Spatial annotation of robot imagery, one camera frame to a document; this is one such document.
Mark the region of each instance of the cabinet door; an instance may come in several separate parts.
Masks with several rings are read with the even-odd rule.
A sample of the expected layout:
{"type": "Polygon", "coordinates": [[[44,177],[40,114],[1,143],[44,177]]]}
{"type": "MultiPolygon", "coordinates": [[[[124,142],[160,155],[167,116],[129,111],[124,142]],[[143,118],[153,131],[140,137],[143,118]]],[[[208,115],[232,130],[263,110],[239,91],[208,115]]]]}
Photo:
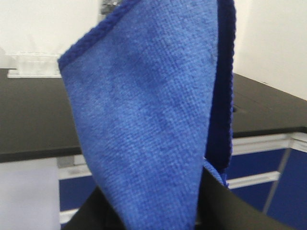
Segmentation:
{"type": "Polygon", "coordinates": [[[95,189],[92,176],[70,178],[59,181],[60,210],[79,208],[95,189]]]}
{"type": "Polygon", "coordinates": [[[235,188],[231,191],[240,197],[242,200],[252,205],[259,211],[263,210],[264,204],[269,195],[272,182],[255,184],[251,186],[235,188]]]}
{"type": "Polygon", "coordinates": [[[227,169],[227,178],[234,179],[260,173],[276,171],[284,149],[235,155],[227,169]]]}
{"type": "Polygon", "coordinates": [[[298,230],[307,229],[306,152],[291,151],[268,215],[298,230]]]}

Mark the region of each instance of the towel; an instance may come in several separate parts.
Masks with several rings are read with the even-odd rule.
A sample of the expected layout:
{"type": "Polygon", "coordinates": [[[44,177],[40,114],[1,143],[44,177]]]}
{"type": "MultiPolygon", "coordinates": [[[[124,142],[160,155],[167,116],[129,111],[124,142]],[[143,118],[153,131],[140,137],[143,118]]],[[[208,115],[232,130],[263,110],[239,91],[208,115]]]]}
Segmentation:
{"type": "Polygon", "coordinates": [[[236,10],[233,0],[218,0],[218,60],[205,157],[227,186],[232,153],[233,55],[236,10]]]}
{"type": "Polygon", "coordinates": [[[59,59],[86,162],[128,230],[194,228],[218,33],[215,0],[123,0],[59,59]]]}

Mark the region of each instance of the black countertop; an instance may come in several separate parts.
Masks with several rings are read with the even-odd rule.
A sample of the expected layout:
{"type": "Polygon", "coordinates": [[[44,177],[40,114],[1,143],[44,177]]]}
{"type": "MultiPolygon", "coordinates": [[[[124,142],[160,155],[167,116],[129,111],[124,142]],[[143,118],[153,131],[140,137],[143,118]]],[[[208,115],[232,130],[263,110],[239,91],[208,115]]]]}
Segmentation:
{"type": "MultiPolygon", "coordinates": [[[[8,79],[0,69],[0,162],[80,154],[62,79],[8,79]]],[[[307,101],[235,75],[234,137],[307,133],[307,101]]]]}

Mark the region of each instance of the black plastic object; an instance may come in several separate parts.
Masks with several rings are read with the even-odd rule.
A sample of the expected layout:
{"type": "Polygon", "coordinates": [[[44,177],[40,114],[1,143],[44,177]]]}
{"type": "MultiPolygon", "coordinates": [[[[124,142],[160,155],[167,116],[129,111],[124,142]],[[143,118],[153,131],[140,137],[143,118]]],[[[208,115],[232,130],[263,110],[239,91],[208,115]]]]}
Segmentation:
{"type": "MultiPolygon", "coordinates": [[[[195,230],[294,230],[254,209],[202,173],[195,230]]],[[[124,230],[118,215],[96,188],[62,230],[124,230]]]]}

